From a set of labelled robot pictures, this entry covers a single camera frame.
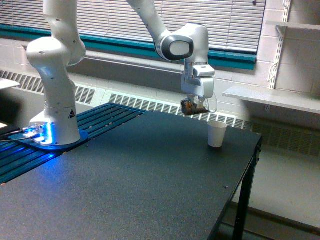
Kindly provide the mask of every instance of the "warning label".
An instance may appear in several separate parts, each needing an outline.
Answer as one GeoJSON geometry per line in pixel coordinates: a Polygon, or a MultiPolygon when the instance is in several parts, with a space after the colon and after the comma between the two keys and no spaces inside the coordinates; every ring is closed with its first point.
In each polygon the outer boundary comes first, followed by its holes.
{"type": "Polygon", "coordinates": [[[76,116],[76,114],[75,114],[74,110],[71,109],[71,112],[70,112],[70,114],[69,114],[68,119],[72,119],[72,118],[74,118],[75,116],[76,116]]]}

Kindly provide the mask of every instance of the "paper cup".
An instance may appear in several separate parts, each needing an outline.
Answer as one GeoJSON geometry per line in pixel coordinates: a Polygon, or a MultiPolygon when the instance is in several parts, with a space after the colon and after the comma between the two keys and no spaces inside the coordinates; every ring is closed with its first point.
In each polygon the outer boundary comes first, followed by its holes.
{"type": "Polygon", "coordinates": [[[224,142],[227,124],[220,121],[208,122],[208,145],[220,148],[224,142]]]}

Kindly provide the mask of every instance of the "window sill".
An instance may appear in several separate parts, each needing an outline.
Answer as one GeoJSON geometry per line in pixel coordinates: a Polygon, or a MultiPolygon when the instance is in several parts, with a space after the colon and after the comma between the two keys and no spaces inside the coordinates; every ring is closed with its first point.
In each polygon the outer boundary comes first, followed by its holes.
{"type": "MultiPolygon", "coordinates": [[[[0,37],[34,40],[47,36],[51,36],[51,32],[49,30],[0,24],[0,37]]],[[[154,44],[150,42],[83,34],[81,34],[80,37],[87,48],[160,58],[155,51],[154,44]]],[[[209,64],[213,67],[219,66],[225,68],[253,70],[256,65],[257,56],[255,54],[210,50],[208,53],[208,59],[209,64]]]]}

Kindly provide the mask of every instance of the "window blinds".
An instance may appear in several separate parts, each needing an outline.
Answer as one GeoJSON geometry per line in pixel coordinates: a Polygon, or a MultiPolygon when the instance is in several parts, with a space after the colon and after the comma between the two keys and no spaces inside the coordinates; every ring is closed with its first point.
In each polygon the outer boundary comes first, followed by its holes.
{"type": "MultiPolygon", "coordinates": [[[[167,28],[203,24],[211,49],[256,53],[266,0],[155,0],[167,28]]],[[[0,24],[50,29],[43,0],[2,0],[0,24]]],[[[81,34],[152,42],[139,16],[126,0],[78,0],[81,34]]]]}

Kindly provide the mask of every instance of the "white robotic arm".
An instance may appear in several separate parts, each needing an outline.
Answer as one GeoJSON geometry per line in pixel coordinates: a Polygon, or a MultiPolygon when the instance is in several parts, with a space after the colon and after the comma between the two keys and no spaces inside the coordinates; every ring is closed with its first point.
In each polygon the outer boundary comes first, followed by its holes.
{"type": "Polygon", "coordinates": [[[204,102],[214,94],[215,70],[208,64],[208,29],[188,23],[173,33],[159,17],[154,0],[126,0],[150,32],[156,52],[168,61],[184,59],[181,89],[188,98],[181,101],[182,112],[193,115],[208,112],[204,102]]]}
{"type": "Polygon", "coordinates": [[[67,66],[79,63],[86,55],[77,28],[77,0],[45,0],[43,16],[52,36],[32,41],[27,58],[39,72],[44,87],[44,111],[30,121],[42,126],[33,140],[43,146],[68,145],[81,137],[76,117],[75,84],[69,79],[67,66]]]}

